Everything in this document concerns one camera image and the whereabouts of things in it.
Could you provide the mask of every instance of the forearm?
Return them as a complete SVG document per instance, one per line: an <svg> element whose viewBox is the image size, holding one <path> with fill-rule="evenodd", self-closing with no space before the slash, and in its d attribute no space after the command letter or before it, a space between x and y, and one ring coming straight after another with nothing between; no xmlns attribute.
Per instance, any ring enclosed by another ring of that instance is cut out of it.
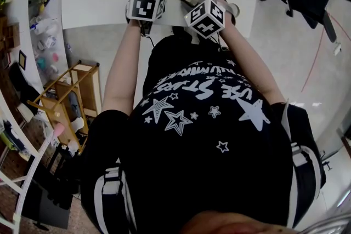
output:
<svg viewBox="0 0 351 234"><path fill-rule="evenodd" d="M103 110L116 109L127 115L133 111L138 77L140 27L131 20L124 32L105 87Z"/></svg>
<svg viewBox="0 0 351 234"><path fill-rule="evenodd" d="M220 35L233 53L245 76L270 104L285 102L273 75L260 56L230 21L225 24L226 28Z"/></svg>

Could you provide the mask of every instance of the black t-shirt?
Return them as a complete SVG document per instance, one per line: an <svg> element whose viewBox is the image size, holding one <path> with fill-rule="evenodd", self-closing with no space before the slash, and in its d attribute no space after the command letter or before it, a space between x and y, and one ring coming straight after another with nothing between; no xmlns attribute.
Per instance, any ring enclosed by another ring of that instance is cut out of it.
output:
<svg viewBox="0 0 351 234"><path fill-rule="evenodd" d="M193 49L181 57L184 48ZM304 109L269 105L229 52L174 37L153 51L130 117L108 110L95 119L84 156L82 204L108 233L121 219L111 199L120 185L107 186L117 160L128 220L140 233L177 233L205 210L293 226L325 181ZM103 204L101 192L110 198Z"/></svg>

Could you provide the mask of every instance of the floor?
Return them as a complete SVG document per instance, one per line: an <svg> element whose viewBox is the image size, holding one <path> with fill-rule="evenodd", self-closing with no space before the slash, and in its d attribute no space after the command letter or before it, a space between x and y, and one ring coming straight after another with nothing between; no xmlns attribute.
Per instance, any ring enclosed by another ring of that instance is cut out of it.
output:
<svg viewBox="0 0 351 234"><path fill-rule="evenodd" d="M293 19L286 16L286 5L280 0L257 1L252 32L248 41L262 57L273 73L283 95L291 103L308 112L312 131L319 147L324 149L328 141L319 140L342 107L351 105L351 3L345 0L330 0L327 11L337 20L333 24L342 53L334 56L334 45L319 25L312 30L300 13ZM72 46L69 59L99 62L102 94L110 66L123 36L125 25L106 25L65 30L65 40ZM168 26L154 26L151 37L156 44L171 34ZM135 104L142 98L142 85L152 51L149 39L142 38ZM341 151L333 157L335 165L327 172L329 178L321 196L311 207L298 226L303 229L323 218L351 183L351 177L342 179L343 172L351 168L351 161Z"/></svg>

